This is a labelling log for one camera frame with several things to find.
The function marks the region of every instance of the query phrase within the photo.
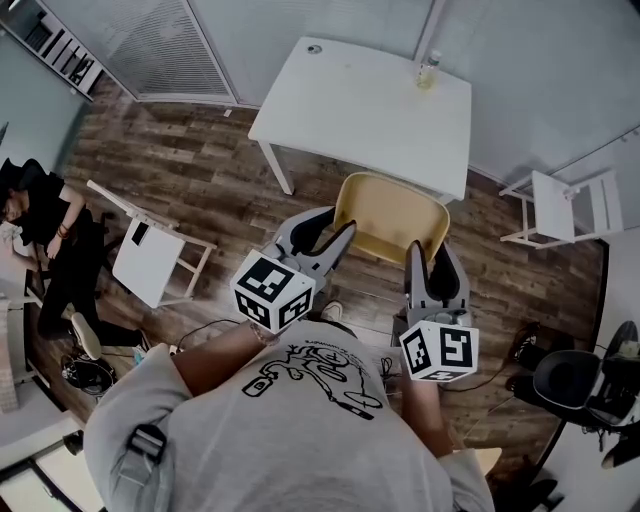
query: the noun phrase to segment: man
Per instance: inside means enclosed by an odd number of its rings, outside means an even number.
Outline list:
[[[330,304],[322,318],[341,311]],[[474,454],[452,453],[437,385],[404,372],[398,416],[344,329],[301,321],[277,339],[244,323],[174,357],[153,348],[87,425],[106,508],[492,511]],[[132,436],[139,425],[166,436],[159,460],[161,436]]]
[[[27,164],[29,171],[37,165],[35,161]],[[13,240],[6,238],[3,246],[8,258],[34,272],[38,271],[34,244],[42,245],[50,258],[51,282],[38,319],[39,334],[56,339],[75,331],[93,358],[100,357],[101,344],[135,347],[141,355],[146,348],[141,331],[98,318],[94,290],[103,261],[104,234],[85,208],[84,197],[41,169],[31,172],[25,183],[25,166],[7,161],[0,170],[0,220],[22,228],[20,236],[29,251],[29,256],[17,253]],[[76,310],[72,322],[61,318],[69,303]]]

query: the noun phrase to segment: gray t-shirt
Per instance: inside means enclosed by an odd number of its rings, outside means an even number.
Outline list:
[[[167,434],[174,511],[493,510],[473,453],[436,459],[389,407],[362,344],[328,324],[295,324],[196,398],[167,346],[151,350],[87,425],[87,463],[111,512],[112,470],[141,423]]]

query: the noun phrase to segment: seated person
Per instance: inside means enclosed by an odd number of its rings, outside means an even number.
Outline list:
[[[22,227],[20,236],[30,253],[16,253],[9,239],[3,244],[7,256],[36,272],[35,243],[50,259],[51,282],[38,319],[39,334],[58,339],[75,331],[94,359],[100,357],[101,345],[134,347],[141,356],[147,348],[142,331],[98,318],[94,290],[104,257],[104,233],[85,208],[84,197],[55,174],[40,173],[25,185],[19,174],[5,170],[0,172],[0,220]],[[71,322],[61,318],[69,303],[76,310]]]

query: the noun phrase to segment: graphic print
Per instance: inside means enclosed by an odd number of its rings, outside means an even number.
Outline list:
[[[278,317],[280,320],[280,329],[284,326],[289,325],[293,322],[298,316],[311,308],[311,288],[304,291],[302,295],[299,295],[291,302],[285,304],[280,308],[278,312]]]
[[[407,354],[409,370],[411,373],[418,373],[431,366],[427,345],[424,342],[422,331],[416,329],[412,334],[402,340],[402,347]]]
[[[235,290],[235,292],[236,302],[240,312],[247,315],[249,318],[253,318],[263,327],[270,329],[271,321],[269,320],[269,311],[267,311],[264,306],[258,304],[255,300],[242,295],[238,290]]]
[[[460,375],[466,375],[466,373],[465,372],[448,372],[446,370],[440,370],[430,375],[426,375],[422,377],[421,380],[437,380],[440,382],[447,382],[452,379],[455,379],[456,377],[459,377]]]
[[[350,354],[337,347],[314,346],[312,341],[307,343],[310,346],[290,345],[286,359],[266,363],[260,368],[260,376],[242,389],[243,393],[250,397],[262,396],[281,374],[288,375],[293,381],[310,378],[320,386],[331,403],[359,418],[372,420],[374,416],[366,409],[381,409],[382,402],[366,392],[364,376],[368,373],[357,358],[347,357]],[[347,388],[351,387],[349,376],[358,379],[356,389],[340,391],[339,388],[345,384]]]
[[[442,366],[472,368],[471,333],[448,327],[440,328]]]
[[[238,280],[238,285],[255,293],[267,302],[273,302],[293,279],[293,272],[265,258],[260,258]]]

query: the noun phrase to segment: white chair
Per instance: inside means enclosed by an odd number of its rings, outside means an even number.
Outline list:
[[[113,265],[114,277],[152,308],[193,300],[198,278],[217,245],[176,231],[176,220],[135,206],[93,181],[87,182],[87,186],[131,217],[131,224]],[[197,266],[180,258],[185,243],[203,249]],[[176,264],[193,274],[182,296],[170,295],[165,290]]]
[[[516,189],[533,183],[533,196]],[[593,232],[583,235],[575,233],[573,199],[584,187],[589,187],[593,210]],[[530,176],[517,181],[500,191],[501,196],[509,195],[522,201],[522,231],[500,238],[501,242],[514,242],[536,249],[546,249],[583,240],[591,240],[622,231],[620,196],[616,184],[615,171],[607,171],[574,185],[533,171]],[[535,227],[529,227],[527,203],[533,203]],[[539,243],[529,237],[538,234],[555,241]]]

